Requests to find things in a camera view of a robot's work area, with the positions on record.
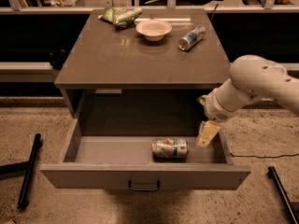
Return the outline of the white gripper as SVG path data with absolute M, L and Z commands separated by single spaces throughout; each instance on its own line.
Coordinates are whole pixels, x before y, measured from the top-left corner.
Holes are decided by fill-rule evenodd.
M 224 108 L 217 100 L 217 89 L 214 89 L 208 95 L 202 95 L 197 98 L 197 102 L 204 108 L 204 113 L 209 119 L 202 121 L 199 127 L 199 134 L 196 139 L 196 146 L 206 148 L 220 130 L 219 122 L 225 122 L 236 114 L 236 109 L 229 111 Z

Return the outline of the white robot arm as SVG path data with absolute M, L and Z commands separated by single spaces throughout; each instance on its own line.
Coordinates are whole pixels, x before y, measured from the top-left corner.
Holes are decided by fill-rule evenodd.
M 204 107 L 207 121 L 202 121 L 196 146 L 205 148 L 220 130 L 220 123 L 236 114 L 243 106 L 264 97 L 299 114 L 299 79 L 288 75 L 280 64 L 256 55 L 244 55 L 231 63 L 229 78 L 197 101 Z

